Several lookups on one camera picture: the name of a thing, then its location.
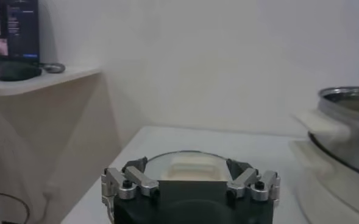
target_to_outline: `black mouse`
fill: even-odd
[[[20,62],[6,62],[0,66],[0,81],[14,82],[41,75],[42,70],[34,65]]]

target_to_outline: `computer monitor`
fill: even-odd
[[[40,62],[38,0],[0,0],[0,64]]]

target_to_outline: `white wall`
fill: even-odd
[[[144,124],[303,135],[291,113],[359,85],[359,0],[97,4],[123,143]]]

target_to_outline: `white plastic part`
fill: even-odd
[[[175,157],[163,180],[228,181],[216,160],[208,157]]]
[[[309,132],[319,137],[325,137],[330,142],[344,142],[350,138],[350,128],[319,110],[310,110],[295,114],[294,117]]]

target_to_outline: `black screw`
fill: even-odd
[[[255,189],[256,190],[264,190],[265,189],[265,184],[264,182],[258,181],[255,183]]]
[[[128,189],[132,187],[132,182],[130,180],[124,180],[123,188]]]

